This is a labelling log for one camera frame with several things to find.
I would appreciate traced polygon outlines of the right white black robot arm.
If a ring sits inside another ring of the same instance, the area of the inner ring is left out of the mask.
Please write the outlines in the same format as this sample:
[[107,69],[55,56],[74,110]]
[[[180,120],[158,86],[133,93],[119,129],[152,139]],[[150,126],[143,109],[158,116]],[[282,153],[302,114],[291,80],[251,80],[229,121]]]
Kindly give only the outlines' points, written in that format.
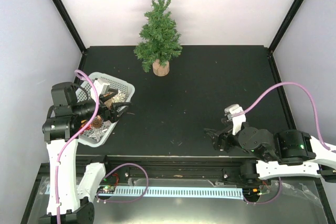
[[240,148],[254,164],[238,171],[239,179],[250,184],[256,178],[315,177],[335,183],[335,146],[322,144],[316,137],[299,130],[272,133],[247,122],[228,124],[223,130],[205,129],[213,148],[230,152]]

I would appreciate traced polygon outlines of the small green christmas tree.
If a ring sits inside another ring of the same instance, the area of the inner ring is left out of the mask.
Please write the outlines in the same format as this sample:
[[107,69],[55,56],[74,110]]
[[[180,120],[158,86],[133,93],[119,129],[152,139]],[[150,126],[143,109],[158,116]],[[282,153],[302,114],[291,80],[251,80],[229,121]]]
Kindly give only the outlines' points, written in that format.
[[144,13],[146,23],[139,32],[141,41],[134,49],[144,72],[152,70],[158,77],[170,72],[170,61],[182,52],[181,34],[169,10],[171,1],[151,0],[151,9]]

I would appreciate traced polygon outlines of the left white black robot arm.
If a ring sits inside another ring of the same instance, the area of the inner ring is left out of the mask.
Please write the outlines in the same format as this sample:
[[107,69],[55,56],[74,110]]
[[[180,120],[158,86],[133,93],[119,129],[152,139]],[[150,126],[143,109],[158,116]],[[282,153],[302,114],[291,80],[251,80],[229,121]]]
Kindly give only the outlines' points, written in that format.
[[93,223],[100,182],[113,174],[105,157],[90,161],[80,183],[76,181],[78,144],[103,145],[131,104],[135,87],[110,77],[78,86],[72,82],[51,89],[53,105],[42,126],[49,155],[50,193],[46,214],[39,223]]

